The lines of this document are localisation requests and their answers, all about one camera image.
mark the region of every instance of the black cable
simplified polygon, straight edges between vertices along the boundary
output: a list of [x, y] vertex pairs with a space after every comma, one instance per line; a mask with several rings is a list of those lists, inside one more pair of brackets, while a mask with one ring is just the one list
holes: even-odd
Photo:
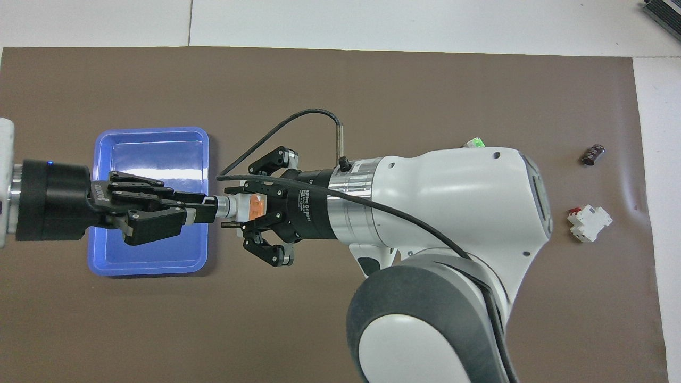
[[328, 187], [311, 185], [309, 183], [295, 181], [295, 180], [292, 180], [292, 179], [282, 179], [282, 178], [276, 178], [276, 177], [257, 176], [257, 175], [247, 175], [247, 176], [219, 175], [217, 177], [217, 180], [218, 181], [271, 182], [271, 183], [276, 183], [276, 184], [279, 184], [279, 185], [284, 185], [284, 186], [287, 186], [287, 187], [292, 187], [292, 188], [298, 189], [298, 190], [305, 189], [305, 190], [309, 190], [310, 192], [313, 192], [313, 193], [323, 194], [325, 196], [337, 197], [337, 198], [341, 198], [341, 199], [346, 200], [346, 201], [354, 202], [356, 204], [361, 204], [361, 205], [370, 207], [372, 209], [376, 209], [376, 210], [386, 212], [388, 214], [392, 214], [395, 217], [402, 218], [405, 221], [411, 222], [412, 224], [415, 224], [416, 226], [420, 227], [421, 229], [431, 233], [435, 238], [439, 239], [445, 245], [447, 245], [448, 248], [454, 250], [454, 252], [456, 252], [461, 258], [465, 258], [467, 260], [471, 259], [471, 257], [469, 257], [469, 255], [465, 251], [463, 251], [463, 249], [461, 249], [461, 247], [459, 247], [456, 243], [454, 243], [454, 241], [447, 238], [447, 236], [442, 234], [439, 230], [432, 227], [431, 225], [428, 225], [426, 222], [423, 222], [422, 220], [414, 217], [413, 215], [407, 214], [404, 211], [392, 208], [392, 207], [384, 205], [384, 204], [379, 204], [378, 202], [374, 202], [372, 200], [366, 200], [364, 198], [350, 196], [349, 194], [343, 193], [341, 191], [331, 190]]
[[237, 167], [241, 162], [243, 162], [246, 157], [250, 156], [253, 154], [254, 151], [256, 151], [265, 141], [269, 140], [270, 137], [272, 137], [275, 133], [277, 133], [284, 125], [288, 124], [289, 122], [297, 119], [298, 117], [304, 116], [306, 114], [312, 114], [312, 113], [318, 113], [318, 114], [324, 114], [325, 116], [329, 116], [332, 120], [334, 120], [336, 127], [340, 127], [342, 125], [341, 120], [336, 117], [335, 114], [329, 112], [328, 110], [325, 109], [317, 109], [317, 108], [312, 108], [312, 109], [305, 109], [301, 110], [298, 113], [293, 113], [290, 116], [288, 116], [284, 121], [281, 121], [277, 126], [273, 127], [272, 130], [270, 130], [266, 135], [264, 135], [258, 142], [256, 142], [249, 150], [247, 150], [244, 154], [239, 156], [239, 158], [236, 159], [236, 161], [232, 162], [231, 165], [229, 165], [227, 168], [225, 168], [223, 171], [220, 172], [219, 176], [223, 176], [229, 172], [232, 171], [235, 167]]

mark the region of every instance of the black knob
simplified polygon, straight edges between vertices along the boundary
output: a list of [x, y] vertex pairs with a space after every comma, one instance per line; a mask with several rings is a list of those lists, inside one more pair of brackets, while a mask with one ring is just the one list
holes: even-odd
[[341, 172], [346, 172], [352, 168], [350, 161], [348, 161], [347, 157], [345, 156], [342, 156], [338, 159], [338, 166], [340, 166]]

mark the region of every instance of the black ribbed object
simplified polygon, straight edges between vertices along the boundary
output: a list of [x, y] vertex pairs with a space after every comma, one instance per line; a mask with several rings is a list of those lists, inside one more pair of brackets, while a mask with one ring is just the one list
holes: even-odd
[[681, 41], [681, 0], [647, 0], [643, 11]]

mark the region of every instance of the blue tray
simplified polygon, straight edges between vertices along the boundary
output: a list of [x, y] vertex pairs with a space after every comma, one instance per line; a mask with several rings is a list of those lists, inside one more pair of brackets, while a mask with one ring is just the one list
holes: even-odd
[[[199, 127], [120, 129], [95, 145], [93, 180], [109, 171], [159, 179], [175, 190], [208, 193], [208, 135]], [[138, 246], [120, 230], [90, 228], [88, 265], [98, 275], [191, 273], [206, 263], [208, 224], [183, 226], [182, 234]]]

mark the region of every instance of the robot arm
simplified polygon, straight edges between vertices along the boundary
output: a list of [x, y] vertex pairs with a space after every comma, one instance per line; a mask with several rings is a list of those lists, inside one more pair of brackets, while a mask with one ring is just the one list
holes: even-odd
[[[342, 157], [326, 170], [297, 164], [295, 151], [279, 147], [253, 162], [249, 175], [223, 172], [219, 181], [242, 183], [208, 197], [116, 172], [90, 182], [85, 167], [30, 160], [14, 168], [12, 180], [11, 166], [0, 163], [0, 191], [7, 190], [0, 239], [6, 232], [19, 240], [79, 239], [87, 226], [99, 226], [121, 229], [137, 245], [218, 217], [272, 266], [291, 265], [298, 241], [336, 239], [367, 277], [347, 314], [351, 355], [366, 381], [517, 382], [505, 325], [552, 230], [529, 158], [514, 149], [464, 148]], [[277, 170], [285, 171], [272, 177]], [[267, 230], [283, 243], [269, 244]], [[402, 262], [392, 266], [397, 252]]]

